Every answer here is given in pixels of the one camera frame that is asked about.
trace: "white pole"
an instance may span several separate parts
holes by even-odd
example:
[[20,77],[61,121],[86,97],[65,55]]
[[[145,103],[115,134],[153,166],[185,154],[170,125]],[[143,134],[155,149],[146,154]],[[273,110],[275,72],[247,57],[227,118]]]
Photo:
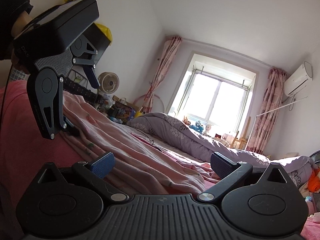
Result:
[[264,115],[264,114],[268,114],[268,113],[270,113],[270,112],[276,111],[276,110],[278,110],[278,109],[281,109],[281,108],[286,107],[286,106],[289,106],[289,105],[293,105],[293,104],[295,104],[295,103],[297,103],[297,102],[299,102],[299,101],[301,101],[301,100],[303,100],[303,99],[305,99],[305,98],[308,98],[308,97],[301,98],[301,99],[299,99],[299,100],[297,100],[297,101],[294,101],[294,102],[291,102],[291,103],[289,103],[289,104],[287,104],[287,105],[284,105],[284,106],[278,107],[278,108],[276,108],[276,109],[270,110],[270,111],[268,111],[268,112],[264,112],[264,113],[262,113],[262,114],[256,115],[256,118],[254,119],[253,126],[252,126],[252,129],[251,129],[249,138],[248,138],[248,142],[247,142],[244,150],[245,150],[245,151],[247,150],[248,143],[249,143],[249,141],[250,141],[250,139],[251,139],[252,132],[253,132],[253,128],[254,128],[254,125],[256,124],[256,120],[257,120],[257,117],[258,117],[258,116],[261,116],[261,115]]

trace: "black sleeve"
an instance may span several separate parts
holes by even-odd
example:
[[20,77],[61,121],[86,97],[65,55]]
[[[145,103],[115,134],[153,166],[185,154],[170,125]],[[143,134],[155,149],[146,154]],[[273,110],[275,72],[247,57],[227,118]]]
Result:
[[11,29],[19,15],[30,13],[33,6],[30,0],[0,0],[0,60],[4,59],[9,44],[12,42]]

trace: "orange cloth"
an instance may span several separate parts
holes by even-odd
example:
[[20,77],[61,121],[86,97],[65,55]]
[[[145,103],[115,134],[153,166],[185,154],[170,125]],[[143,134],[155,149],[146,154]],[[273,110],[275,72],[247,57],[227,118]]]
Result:
[[317,176],[319,171],[320,169],[312,170],[312,174],[308,182],[308,190],[310,192],[316,192],[317,190],[320,189],[320,179]]

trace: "yellow plastic bag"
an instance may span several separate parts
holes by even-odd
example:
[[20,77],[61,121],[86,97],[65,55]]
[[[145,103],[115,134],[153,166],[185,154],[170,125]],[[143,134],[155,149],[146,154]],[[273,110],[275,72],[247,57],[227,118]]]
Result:
[[112,33],[110,29],[102,24],[95,23],[95,25],[102,31],[102,33],[111,41],[110,45],[112,44]]

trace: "pink curtain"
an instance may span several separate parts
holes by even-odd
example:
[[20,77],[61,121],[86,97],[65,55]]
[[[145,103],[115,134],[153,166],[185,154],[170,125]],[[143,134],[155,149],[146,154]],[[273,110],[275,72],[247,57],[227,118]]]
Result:
[[[284,89],[286,73],[272,68],[269,72],[269,84],[264,93],[260,114],[276,109],[280,106]],[[248,142],[247,150],[262,154],[270,139],[272,129],[276,123],[279,110],[257,117],[252,136]]]
[[146,113],[151,112],[154,92],[167,75],[170,65],[175,58],[181,43],[182,38],[180,37],[173,37],[165,42],[157,72],[153,77],[151,87],[144,98],[145,102],[143,104],[143,111]]

